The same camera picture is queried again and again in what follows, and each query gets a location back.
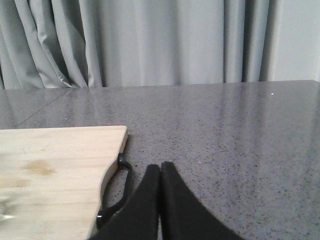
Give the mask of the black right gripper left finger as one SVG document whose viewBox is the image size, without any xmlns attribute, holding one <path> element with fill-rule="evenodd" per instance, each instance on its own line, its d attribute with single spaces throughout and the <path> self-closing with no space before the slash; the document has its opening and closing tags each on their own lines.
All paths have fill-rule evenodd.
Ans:
<svg viewBox="0 0 320 240">
<path fill-rule="evenodd" d="M 97 214 L 97 233 L 91 240 L 156 240 L 160 168 L 147 166 L 144 176 L 126 203 L 117 203 Z"/>
</svg>

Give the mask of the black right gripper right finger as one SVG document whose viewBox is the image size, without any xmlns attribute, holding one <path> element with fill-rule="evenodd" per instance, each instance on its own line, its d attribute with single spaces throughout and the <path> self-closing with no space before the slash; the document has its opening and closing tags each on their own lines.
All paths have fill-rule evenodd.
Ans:
<svg viewBox="0 0 320 240">
<path fill-rule="evenodd" d="M 161 165 L 160 217 L 164 240 L 240 240 L 187 187 L 172 162 Z"/>
</svg>

